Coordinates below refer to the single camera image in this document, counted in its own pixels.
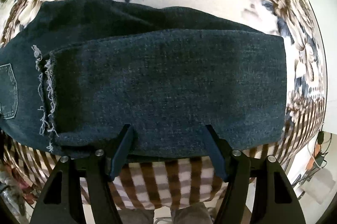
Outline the dark blue denim jeans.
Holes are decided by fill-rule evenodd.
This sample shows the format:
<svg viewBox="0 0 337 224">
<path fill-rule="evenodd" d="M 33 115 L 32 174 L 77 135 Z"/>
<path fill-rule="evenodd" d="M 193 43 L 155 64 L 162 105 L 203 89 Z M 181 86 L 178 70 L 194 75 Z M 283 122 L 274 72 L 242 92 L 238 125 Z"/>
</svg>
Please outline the dark blue denim jeans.
<svg viewBox="0 0 337 224">
<path fill-rule="evenodd" d="M 205 155 L 211 125 L 233 148 L 281 138 L 283 39 L 185 7 L 44 3 L 1 49 L 1 129 L 56 155 L 136 132 L 132 154 Z"/>
</svg>

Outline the floral fleece bed blanket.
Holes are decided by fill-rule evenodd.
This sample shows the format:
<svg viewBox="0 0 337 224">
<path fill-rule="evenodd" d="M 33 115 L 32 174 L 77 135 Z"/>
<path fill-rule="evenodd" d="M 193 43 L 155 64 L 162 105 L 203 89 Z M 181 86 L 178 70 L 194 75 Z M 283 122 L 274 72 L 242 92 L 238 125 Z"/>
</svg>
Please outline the floral fleece bed blanket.
<svg viewBox="0 0 337 224">
<path fill-rule="evenodd" d="M 37 15 L 42 3 L 56 0 L 1 0 L 1 47 L 9 43 Z M 284 135 L 278 143 L 246 150 L 261 158 L 274 155 L 284 164 L 306 147 L 323 124 L 326 86 L 322 39 L 309 0 L 116 0 L 155 8 L 184 6 L 280 35 L 287 56 L 287 104 Z M 30 190 L 40 191 L 59 156 L 10 140 L 5 163 L 23 178 Z M 192 202 L 217 200 L 225 191 L 207 157 L 177 160 L 165 167 L 129 164 L 112 184 L 116 204 L 124 209 L 162 206 L 187 207 Z"/>
</svg>

